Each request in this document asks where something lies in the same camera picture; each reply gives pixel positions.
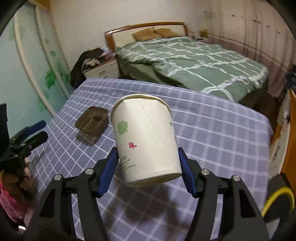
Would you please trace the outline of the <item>brown plastic tray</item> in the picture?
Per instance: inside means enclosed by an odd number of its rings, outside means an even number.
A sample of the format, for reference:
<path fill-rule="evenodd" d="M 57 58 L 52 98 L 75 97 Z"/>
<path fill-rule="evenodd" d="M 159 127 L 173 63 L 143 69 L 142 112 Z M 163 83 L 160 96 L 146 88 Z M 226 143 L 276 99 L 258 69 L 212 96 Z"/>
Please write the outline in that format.
<path fill-rule="evenodd" d="M 108 110 L 91 106 L 76 120 L 75 127 L 87 135 L 98 137 L 108 127 L 108 123 Z"/>

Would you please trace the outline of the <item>black clothes on cabinet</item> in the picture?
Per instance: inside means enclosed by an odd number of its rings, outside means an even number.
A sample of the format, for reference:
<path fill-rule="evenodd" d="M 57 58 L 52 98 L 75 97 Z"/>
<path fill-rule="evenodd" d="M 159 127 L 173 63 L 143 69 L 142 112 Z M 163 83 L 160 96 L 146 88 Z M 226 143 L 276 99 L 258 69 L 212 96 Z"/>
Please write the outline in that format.
<path fill-rule="evenodd" d="M 70 72 L 70 84 L 78 88 L 85 80 L 84 72 L 105 60 L 104 51 L 100 48 L 83 52 Z"/>

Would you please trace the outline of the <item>pink striped curtain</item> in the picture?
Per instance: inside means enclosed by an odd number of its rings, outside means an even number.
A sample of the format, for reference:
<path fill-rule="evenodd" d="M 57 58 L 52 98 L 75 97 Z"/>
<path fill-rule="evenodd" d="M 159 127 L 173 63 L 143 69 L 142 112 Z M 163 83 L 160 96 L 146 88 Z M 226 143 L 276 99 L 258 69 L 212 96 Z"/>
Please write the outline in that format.
<path fill-rule="evenodd" d="M 279 97 L 295 65 L 295 38 L 267 1 L 205 1 L 211 44 L 236 51 L 268 69 L 268 91 Z"/>

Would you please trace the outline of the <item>brown pillow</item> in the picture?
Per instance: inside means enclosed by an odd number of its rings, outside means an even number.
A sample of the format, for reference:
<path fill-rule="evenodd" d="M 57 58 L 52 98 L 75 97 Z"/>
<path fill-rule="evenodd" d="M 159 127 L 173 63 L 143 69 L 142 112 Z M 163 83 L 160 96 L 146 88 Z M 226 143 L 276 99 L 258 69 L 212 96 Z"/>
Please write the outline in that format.
<path fill-rule="evenodd" d="M 147 28 L 132 34 L 136 41 L 148 41 L 156 38 L 161 38 L 162 36 L 156 34 L 153 28 Z"/>
<path fill-rule="evenodd" d="M 154 32 L 164 38 L 182 37 L 181 34 L 172 31 L 167 28 L 155 29 Z"/>

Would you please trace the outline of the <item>orange wooden desk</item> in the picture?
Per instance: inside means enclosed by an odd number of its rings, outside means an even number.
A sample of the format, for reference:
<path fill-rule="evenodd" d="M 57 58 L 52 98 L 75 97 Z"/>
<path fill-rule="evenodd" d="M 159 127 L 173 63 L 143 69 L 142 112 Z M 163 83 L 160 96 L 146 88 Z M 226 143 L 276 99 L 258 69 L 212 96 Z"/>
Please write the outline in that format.
<path fill-rule="evenodd" d="M 269 148 L 268 174 L 281 174 L 295 190 L 295 92 L 287 91 L 277 118 L 277 126 Z"/>

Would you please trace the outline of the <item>purple checked tablecloth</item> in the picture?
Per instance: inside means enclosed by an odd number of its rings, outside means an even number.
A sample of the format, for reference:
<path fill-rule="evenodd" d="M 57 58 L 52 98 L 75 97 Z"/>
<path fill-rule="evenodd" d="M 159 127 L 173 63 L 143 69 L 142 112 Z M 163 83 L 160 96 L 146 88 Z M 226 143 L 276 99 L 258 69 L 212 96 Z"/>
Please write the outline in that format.
<path fill-rule="evenodd" d="M 192 90 L 126 79 L 88 79 L 46 126 L 48 141 L 29 160 L 43 193 L 56 174 L 79 175 L 105 158 L 115 145 L 108 126 L 100 137 L 75 128 L 90 106 L 112 109 L 123 96 L 145 93 L 163 99 L 171 109 L 176 141 L 186 155 L 220 177 L 239 175 L 259 208 L 267 192 L 268 119 L 235 102 Z M 183 240 L 197 199 L 181 178 L 160 185 L 132 188 L 117 169 L 100 209 L 111 240 Z"/>

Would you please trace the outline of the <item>white paper cup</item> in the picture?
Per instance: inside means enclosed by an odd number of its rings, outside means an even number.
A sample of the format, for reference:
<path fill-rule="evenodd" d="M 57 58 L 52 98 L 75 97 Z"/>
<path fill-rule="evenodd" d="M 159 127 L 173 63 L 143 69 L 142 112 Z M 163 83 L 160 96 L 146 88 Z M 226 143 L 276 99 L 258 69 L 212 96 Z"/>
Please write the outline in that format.
<path fill-rule="evenodd" d="M 122 174 L 127 186 L 165 183 L 182 175 L 171 110 L 162 99 L 131 94 L 110 114 Z"/>

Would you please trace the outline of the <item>green patterned duvet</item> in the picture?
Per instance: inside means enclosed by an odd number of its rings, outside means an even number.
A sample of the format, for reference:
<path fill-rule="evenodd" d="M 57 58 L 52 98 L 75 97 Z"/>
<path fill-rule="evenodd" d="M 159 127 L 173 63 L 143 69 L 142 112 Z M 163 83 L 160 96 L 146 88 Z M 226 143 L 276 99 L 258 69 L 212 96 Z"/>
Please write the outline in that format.
<path fill-rule="evenodd" d="M 268 69 L 221 45 L 188 37 L 158 38 L 115 49 L 123 75 L 240 102 L 267 83 Z"/>

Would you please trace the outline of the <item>wooden bed headboard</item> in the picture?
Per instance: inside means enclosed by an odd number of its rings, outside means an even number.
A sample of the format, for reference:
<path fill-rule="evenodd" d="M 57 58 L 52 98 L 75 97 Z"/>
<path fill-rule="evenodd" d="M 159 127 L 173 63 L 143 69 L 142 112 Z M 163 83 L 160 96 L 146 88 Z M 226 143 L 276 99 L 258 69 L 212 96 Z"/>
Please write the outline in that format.
<path fill-rule="evenodd" d="M 116 46 L 122 47 L 126 44 L 136 42 L 133 37 L 134 33 L 144 31 L 146 29 L 171 29 L 173 32 L 178 33 L 182 36 L 189 37 L 189 29 L 186 23 L 183 22 L 154 22 L 137 25 L 128 25 L 114 30 L 108 30 L 105 32 L 106 45 L 112 51 L 115 50 Z"/>

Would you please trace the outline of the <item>white bedside cabinet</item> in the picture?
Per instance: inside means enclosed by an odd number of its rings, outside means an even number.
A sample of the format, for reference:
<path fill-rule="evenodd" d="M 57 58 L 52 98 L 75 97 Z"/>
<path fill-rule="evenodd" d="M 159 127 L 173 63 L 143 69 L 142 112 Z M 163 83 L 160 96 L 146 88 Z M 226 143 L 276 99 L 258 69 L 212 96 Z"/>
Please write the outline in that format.
<path fill-rule="evenodd" d="M 86 79 L 88 78 L 119 78 L 120 71 L 116 58 L 107 60 L 106 62 L 95 66 L 92 69 L 83 72 Z"/>

